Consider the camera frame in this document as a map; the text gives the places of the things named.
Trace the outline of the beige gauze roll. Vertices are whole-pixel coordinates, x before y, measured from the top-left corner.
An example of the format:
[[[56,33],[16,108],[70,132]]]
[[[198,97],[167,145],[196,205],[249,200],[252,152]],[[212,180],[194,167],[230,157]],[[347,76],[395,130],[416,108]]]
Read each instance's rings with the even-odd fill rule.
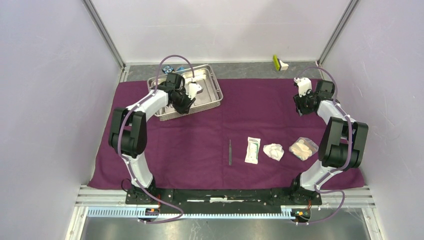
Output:
[[[318,145],[309,138],[299,137],[290,147],[289,151],[301,161],[306,161],[319,150]]]

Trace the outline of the white sterile packet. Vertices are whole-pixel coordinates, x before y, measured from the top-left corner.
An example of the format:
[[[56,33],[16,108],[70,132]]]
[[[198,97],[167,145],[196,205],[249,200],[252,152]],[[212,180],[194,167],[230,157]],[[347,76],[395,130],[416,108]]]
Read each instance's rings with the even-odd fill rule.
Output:
[[[247,138],[247,149],[244,158],[245,163],[257,165],[259,162],[259,151],[261,146],[261,139],[248,137]]]

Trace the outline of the purple cloth wrap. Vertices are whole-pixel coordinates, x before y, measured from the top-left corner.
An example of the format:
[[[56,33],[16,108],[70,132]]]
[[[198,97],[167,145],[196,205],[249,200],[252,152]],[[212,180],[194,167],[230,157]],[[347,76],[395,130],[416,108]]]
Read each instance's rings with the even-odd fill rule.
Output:
[[[316,160],[289,152],[298,138],[319,143],[326,128],[316,114],[300,116],[291,79],[220,79],[218,107],[160,121],[147,121],[146,161],[159,188],[284,188]],[[245,162],[248,137],[260,139],[258,164]],[[232,166],[229,166],[229,140]],[[280,144],[284,155],[271,159],[263,147]]]

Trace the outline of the steel scalpel handle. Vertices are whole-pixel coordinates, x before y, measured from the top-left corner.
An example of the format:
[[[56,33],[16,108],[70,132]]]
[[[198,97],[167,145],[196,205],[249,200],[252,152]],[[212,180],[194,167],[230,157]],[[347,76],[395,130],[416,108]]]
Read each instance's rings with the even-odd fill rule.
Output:
[[[228,144],[228,165],[232,166],[232,141],[229,139]]]

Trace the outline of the metal instrument tray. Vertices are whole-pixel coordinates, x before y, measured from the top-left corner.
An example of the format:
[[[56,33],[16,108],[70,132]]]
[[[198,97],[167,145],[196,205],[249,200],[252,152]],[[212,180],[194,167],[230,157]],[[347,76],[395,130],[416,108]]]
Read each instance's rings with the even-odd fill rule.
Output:
[[[176,71],[176,74],[181,75],[185,79],[185,89],[188,92],[188,88],[191,83],[198,84],[201,89],[195,96],[195,101],[190,107],[188,114],[179,114],[172,105],[166,106],[158,110],[154,115],[159,118],[160,121],[168,121],[171,119],[183,117],[190,114],[206,111],[212,108],[216,108],[221,104],[224,97],[212,66],[209,64],[203,64],[194,66],[194,77],[190,67]],[[147,81],[149,90],[155,87],[156,77],[151,77]]]

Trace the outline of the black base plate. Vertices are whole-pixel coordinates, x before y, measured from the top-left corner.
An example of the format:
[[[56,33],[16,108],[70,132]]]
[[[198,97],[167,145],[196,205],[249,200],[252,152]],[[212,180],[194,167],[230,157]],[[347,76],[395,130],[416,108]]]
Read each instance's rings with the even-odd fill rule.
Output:
[[[194,190],[155,188],[145,193],[135,187],[126,192],[126,205],[158,206],[160,214],[277,214],[282,206],[320,206],[315,191],[294,191],[289,187],[267,189]]]

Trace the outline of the yellow green white object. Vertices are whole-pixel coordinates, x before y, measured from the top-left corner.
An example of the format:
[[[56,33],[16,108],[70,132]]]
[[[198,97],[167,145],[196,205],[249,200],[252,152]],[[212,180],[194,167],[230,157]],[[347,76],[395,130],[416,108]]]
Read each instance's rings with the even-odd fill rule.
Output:
[[[274,64],[276,71],[278,72],[286,71],[289,68],[289,65],[283,62],[282,60],[280,60],[276,54],[272,56],[272,62]]]

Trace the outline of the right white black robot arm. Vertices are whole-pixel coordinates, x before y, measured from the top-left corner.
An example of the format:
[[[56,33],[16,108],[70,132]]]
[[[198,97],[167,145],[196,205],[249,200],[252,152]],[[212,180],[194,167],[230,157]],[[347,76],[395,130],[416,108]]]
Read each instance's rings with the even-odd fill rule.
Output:
[[[318,198],[321,187],[335,175],[360,166],[369,127],[342,109],[335,83],[319,80],[312,88],[311,80],[302,77],[295,78],[294,85],[298,89],[293,97],[298,114],[316,113],[326,123],[317,161],[292,181],[288,191],[293,203],[302,204]]]

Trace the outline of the white gauze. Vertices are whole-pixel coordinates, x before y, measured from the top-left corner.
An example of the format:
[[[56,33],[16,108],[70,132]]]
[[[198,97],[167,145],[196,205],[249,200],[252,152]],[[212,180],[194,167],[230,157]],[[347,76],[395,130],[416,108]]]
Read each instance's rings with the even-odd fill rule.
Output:
[[[263,146],[263,152],[271,159],[280,161],[284,156],[283,146],[277,143],[271,143]]]

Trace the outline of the aluminium frame rail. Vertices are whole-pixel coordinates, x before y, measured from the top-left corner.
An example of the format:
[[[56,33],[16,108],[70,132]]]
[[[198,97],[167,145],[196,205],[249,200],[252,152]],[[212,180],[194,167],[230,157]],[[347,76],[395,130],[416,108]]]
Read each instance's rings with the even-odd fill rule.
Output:
[[[325,210],[334,210],[341,213],[343,210],[353,211],[360,209],[366,226],[372,240],[385,240],[386,236],[380,221],[374,199],[368,186],[360,188],[350,188],[344,190],[344,196],[340,193],[326,193],[321,197],[321,205],[313,205],[311,209],[323,212]],[[65,235],[67,240],[80,240],[88,217],[99,218],[130,218],[147,219],[148,209],[157,209],[157,204],[126,204],[127,193],[123,190],[103,190],[96,189],[86,185],[81,185],[77,200],[73,209],[72,217]],[[266,213],[260,210],[254,213],[251,210],[242,213],[238,210],[236,213],[190,213],[188,210],[178,213],[155,213],[152,218],[160,220],[172,219],[173,223],[182,219],[201,219],[201,220],[288,220],[290,213],[294,210],[305,210],[305,205],[277,206],[275,210]]]

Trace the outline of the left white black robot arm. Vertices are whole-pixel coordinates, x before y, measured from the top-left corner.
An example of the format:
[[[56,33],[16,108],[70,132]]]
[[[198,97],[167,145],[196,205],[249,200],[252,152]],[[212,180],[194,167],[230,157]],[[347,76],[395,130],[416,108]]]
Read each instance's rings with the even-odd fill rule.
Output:
[[[157,81],[141,100],[112,111],[108,144],[124,161],[130,175],[127,204],[152,204],[157,198],[154,177],[145,156],[148,120],[167,106],[179,114],[188,114],[202,90],[196,82],[186,82],[182,75],[169,73],[164,82]]]

